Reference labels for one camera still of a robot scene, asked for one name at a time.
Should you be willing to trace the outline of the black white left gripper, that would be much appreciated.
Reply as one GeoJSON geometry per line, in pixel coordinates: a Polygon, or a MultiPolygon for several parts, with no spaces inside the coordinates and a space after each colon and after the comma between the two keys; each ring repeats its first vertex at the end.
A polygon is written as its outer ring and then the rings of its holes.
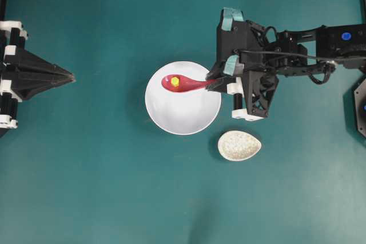
{"type": "Polygon", "coordinates": [[[28,33],[20,21],[1,21],[1,128],[16,129],[18,127],[18,104],[33,96],[62,85],[75,82],[74,75],[49,63],[24,49],[28,33]],[[5,78],[5,73],[12,66],[32,73],[61,75],[66,79],[33,80],[5,78]]]}

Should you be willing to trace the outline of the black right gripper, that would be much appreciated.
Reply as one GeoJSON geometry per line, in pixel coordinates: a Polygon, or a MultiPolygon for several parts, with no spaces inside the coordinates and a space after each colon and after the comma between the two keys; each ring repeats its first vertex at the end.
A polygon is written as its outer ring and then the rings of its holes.
{"type": "Polygon", "coordinates": [[[269,63],[268,29],[244,19],[242,11],[225,7],[217,26],[216,63],[206,75],[205,90],[234,97],[232,117],[267,118],[279,79],[269,63]]]}

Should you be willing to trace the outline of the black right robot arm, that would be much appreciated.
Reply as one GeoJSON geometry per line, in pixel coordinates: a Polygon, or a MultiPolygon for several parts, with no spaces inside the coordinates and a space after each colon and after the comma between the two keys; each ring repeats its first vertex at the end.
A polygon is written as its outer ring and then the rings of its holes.
{"type": "Polygon", "coordinates": [[[256,121],[268,117],[278,77],[308,77],[323,85],[337,65],[365,72],[365,25],[320,26],[274,32],[246,20],[241,10],[221,11],[216,62],[206,75],[208,91],[234,96],[232,117],[256,121]]]}

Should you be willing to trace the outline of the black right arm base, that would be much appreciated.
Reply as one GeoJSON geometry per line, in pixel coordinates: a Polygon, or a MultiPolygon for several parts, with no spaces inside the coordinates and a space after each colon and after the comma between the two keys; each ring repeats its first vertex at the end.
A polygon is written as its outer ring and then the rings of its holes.
{"type": "Polygon", "coordinates": [[[347,132],[352,138],[365,143],[365,76],[346,91],[343,104],[347,132]]]}

